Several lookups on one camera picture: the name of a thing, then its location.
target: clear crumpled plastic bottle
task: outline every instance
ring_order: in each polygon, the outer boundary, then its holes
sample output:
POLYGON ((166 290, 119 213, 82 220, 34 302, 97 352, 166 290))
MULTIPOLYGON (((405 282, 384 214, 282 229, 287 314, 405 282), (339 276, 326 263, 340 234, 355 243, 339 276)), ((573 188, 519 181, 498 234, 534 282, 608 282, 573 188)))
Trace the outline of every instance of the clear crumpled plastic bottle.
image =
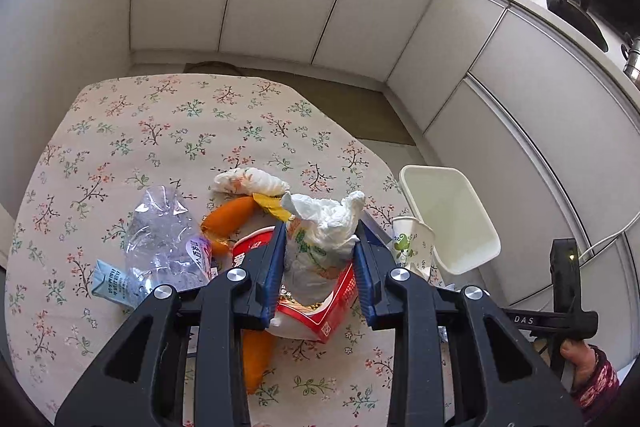
POLYGON ((125 268, 140 301, 161 284, 178 291, 211 279, 210 244, 173 187, 149 187, 125 237, 125 268))

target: table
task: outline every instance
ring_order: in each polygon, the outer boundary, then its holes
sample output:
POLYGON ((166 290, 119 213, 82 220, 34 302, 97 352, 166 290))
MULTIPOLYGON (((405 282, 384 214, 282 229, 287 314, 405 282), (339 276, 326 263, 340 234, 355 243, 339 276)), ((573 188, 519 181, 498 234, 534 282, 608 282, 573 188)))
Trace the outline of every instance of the table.
MULTIPOLYGON (((340 199, 360 188, 390 230, 409 213, 386 165, 293 89, 261 78, 169 74, 85 87, 46 146, 16 221, 6 322, 21 386, 53 421, 92 358, 126 318, 92 297, 100 258, 123 266, 132 209, 150 185, 173 185, 194 216, 223 202, 215 174, 255 166, 292 192, 340 199)), ((241 235, 273 224, 257 216, 241 235)), ((439 275, 434 271, 433 277, 439 275)), ((327 344, 279 339, 249 398, 252 422, 384 426, 394 337, 370 331, 357 302, 327 344)), ((185 425, 193 420, 194 368, 186 373, 185 425)), ((444 378, 450 383, 447 358, 444 378)), ((447 409, 450 395, 447 394, 447 409)))

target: black pan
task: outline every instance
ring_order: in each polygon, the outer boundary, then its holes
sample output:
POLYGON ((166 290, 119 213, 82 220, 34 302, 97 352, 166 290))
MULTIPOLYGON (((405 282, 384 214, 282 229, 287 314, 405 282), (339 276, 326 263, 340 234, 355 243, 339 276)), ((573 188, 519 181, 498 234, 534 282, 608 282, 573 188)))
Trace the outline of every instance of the black pan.
POLYGON ((546 0, 546 7, 550 12, 567 21, 602 51, 608 52, 607 41, 596 22, 587 13, 590 3, 591 0, 580 0, 580 4, 572 0, 546 0))

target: floor mat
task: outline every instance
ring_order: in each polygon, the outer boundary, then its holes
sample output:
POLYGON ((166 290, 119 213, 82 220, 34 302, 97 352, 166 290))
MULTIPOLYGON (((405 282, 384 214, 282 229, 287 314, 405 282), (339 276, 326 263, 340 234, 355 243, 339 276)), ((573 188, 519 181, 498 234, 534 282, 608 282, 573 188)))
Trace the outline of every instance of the floor mat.
POLYGON ((415 145, 381 92, 283 71, 236 68, 224 62, 187 64, 184 73, 259 76, 292 87, 358 139, 415 145))

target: silver bolt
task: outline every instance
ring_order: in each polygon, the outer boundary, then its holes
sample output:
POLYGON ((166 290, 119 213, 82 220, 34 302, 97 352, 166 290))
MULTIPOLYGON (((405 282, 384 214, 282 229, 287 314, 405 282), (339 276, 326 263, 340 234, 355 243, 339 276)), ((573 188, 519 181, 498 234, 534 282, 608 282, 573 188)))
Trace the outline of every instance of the silver bolt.
POLYGON ((171 286, 163 284, 154 290, 154 297, 156 299, 166 299, 167 297, 170 297, 173 292, 174 290, 171 286))
POLYGON ((241 281, 246 277, 246 272, 242 268, 232 268, 226 272, 226 278, 230 281, 241 281))
POLYGON ((409 279, 409 270, 405 270, 404 268, 394 268, 391 270, 391 279, 396 281, 406 281, 409 279))
POLYGON ((465 288, 465 296, 468 299, 471 299, 472 301, 477 301, 478 299, 482 298, 482 294, 484 292, 478 288, 478 286, 467 286, 465 288))

